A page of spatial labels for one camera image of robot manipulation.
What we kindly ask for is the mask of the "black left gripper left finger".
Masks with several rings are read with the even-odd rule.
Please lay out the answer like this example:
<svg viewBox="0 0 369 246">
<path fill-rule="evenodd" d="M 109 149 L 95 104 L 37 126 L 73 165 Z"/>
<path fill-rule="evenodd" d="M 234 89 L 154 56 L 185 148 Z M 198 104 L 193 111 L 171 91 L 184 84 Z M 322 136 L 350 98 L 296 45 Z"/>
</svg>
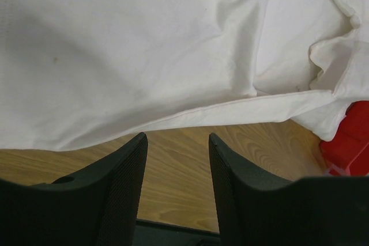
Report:
<svg viewBox="0 0 369 246">
<path fill-rule="evenodd" d="M 47 184 L 1 181 L 2 245 L 131 245 L 148 139 Z"/>
</svg>

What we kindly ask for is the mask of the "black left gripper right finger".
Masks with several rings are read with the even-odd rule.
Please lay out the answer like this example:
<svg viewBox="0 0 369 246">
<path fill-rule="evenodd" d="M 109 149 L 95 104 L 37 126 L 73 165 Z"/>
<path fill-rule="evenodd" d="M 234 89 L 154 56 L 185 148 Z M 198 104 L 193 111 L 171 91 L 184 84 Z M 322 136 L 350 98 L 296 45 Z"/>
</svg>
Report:
<svg viewBox="0 0 369 246">
<path fill-rule="evenodd" d="M 289 181 L 209 136 L 222 245 L 367 245 L 368 178 Z"/>
</svg>

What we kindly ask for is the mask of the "white t-shirt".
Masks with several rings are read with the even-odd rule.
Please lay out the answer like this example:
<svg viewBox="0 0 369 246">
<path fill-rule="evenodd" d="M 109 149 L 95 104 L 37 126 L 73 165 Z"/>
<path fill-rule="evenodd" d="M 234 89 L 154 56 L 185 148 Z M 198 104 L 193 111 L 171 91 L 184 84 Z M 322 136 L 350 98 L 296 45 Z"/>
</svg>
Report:
<svg viewBox="0 0 369 246">
<path fill-rule="evenodd" d="M 1 0 L 1 148 L 294 120 L 368 99 L 368 0 Z"/>
</svg>

